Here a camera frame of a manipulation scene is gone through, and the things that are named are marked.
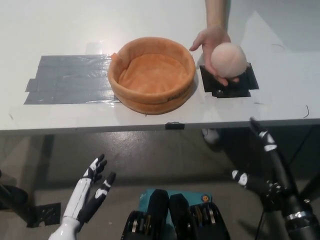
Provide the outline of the person's bare hand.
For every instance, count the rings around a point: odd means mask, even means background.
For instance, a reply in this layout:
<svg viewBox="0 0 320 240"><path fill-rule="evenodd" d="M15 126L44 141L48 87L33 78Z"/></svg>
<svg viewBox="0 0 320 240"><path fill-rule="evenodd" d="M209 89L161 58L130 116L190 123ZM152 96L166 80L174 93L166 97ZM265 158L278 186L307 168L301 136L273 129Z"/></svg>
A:
<svg viewBox="0 0 320 240"><path fill-rule="evenodd" d="M215 79L220 82L223 86L229 84L228 79L218 75L217 71L213 68L211 64L211 55L213 50L220 44L230 43L231 39L224 28L221 26L210 26L205 30L201 31L195 40L193 41L189 50L191 52L202 47L204 66L206 70L212 74Z"/></svg>

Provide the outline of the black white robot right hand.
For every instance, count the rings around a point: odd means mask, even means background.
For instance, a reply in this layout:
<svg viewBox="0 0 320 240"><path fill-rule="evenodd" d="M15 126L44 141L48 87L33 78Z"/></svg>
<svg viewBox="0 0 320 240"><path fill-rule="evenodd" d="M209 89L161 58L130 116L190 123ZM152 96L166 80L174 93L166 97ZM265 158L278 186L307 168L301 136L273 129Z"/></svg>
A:
<svg viewBox="0 0 320 240"><path fill-rule="evenodd" d="M273 182L265 181L243 171L233 170L232 179L243 188L258 195L263 210L281 211L284 217L311 208L300 197L289 164L281 154L270 131L261 126L253 117L249 120L250 128L263 146L263 151L271 160Z"/></svg>

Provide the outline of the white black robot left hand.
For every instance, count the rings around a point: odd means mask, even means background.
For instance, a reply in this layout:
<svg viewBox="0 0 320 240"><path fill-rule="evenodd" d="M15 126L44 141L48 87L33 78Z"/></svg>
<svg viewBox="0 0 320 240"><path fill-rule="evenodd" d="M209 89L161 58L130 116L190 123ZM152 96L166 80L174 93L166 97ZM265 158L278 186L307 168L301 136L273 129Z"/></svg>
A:
<svg viewBox="0 0 320 240"><path fill-rule="evenodd" d="M107 164L104 158L104 154L95 158L84 172L82 178L79 179L63 214L64 217L70 217L84 224L93 217L102 205L116 179L115 172L111 172L107 176L90 199L88 197L92 185L102 178L101 172Z"/></svg>

